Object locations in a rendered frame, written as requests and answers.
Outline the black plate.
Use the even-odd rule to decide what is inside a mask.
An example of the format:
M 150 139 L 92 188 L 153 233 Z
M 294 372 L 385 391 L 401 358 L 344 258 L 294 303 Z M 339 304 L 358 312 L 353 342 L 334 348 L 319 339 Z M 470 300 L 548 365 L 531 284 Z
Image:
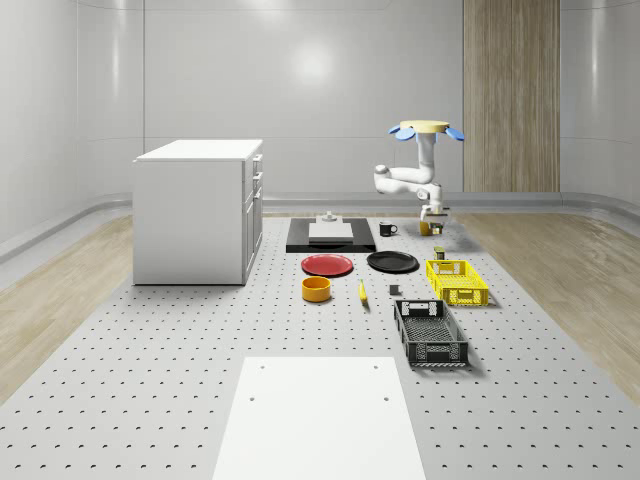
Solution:
M 399 251 L 378 251 L 367 257 L 367 263 L 377 271 L 403 274 L 411 273 L 419 268 L 417 259 Z

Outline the yellow basket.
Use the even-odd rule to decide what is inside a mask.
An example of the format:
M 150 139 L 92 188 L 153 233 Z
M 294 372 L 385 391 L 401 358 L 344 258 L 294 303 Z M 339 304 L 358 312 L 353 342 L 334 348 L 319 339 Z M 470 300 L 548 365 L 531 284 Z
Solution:
M 466 260 L 428 260 L 426 276 L 437 298 L 449 305 L 488 304 L 488 286 Z

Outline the red plate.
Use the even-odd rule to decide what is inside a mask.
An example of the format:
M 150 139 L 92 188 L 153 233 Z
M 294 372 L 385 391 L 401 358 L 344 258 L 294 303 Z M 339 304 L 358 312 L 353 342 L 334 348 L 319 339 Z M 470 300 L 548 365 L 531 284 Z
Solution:
M 301 268 L 312 276 L 338 277 L 349 274 L 353 270 L 353 263 L 342 255 L 317 254 L 304 258 Z

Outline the dark grey basket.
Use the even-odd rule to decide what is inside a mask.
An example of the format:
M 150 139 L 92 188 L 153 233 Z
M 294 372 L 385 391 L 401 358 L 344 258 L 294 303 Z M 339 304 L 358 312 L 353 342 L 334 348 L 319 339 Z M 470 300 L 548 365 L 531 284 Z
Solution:
M 468 340 L 442 300 L 396 300 L 394 316 L 410 364 L 468 363 Z

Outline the black stove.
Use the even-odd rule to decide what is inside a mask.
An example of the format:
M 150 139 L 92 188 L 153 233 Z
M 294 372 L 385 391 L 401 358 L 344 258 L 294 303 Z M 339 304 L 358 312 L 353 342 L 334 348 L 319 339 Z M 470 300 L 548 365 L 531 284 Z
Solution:
M 344 221 L 352 226 L 352 243 L 309 243 L 309 224 L 311 218 L 292 218 L 286 242 L 287 253 L 372 253 L 376 244 L 366 218 L 345 217 Z

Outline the yellow bowl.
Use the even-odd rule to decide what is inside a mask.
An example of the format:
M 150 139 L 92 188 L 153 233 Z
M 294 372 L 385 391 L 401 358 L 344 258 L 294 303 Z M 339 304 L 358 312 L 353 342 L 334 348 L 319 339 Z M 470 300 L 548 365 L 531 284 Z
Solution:
M 302 281 L 302 298 L 313 303 L 327 301 L 331 297 L 331 281 L 322 276 L 307 277 Z

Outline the white board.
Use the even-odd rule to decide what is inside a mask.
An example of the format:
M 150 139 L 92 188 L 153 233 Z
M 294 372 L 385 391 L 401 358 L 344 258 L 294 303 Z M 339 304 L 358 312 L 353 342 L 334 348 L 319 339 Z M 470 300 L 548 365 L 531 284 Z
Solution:
M 394 359 L 246 358 L 213 480 L 425 480 Z

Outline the white cabinet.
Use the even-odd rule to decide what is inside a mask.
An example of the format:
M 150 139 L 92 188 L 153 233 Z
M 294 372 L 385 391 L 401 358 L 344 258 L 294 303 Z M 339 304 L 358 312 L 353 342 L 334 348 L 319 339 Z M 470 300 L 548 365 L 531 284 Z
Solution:
M 247 282 L 262 240 L 260 139 L 176 140 L 133 163 L 133 280 Z

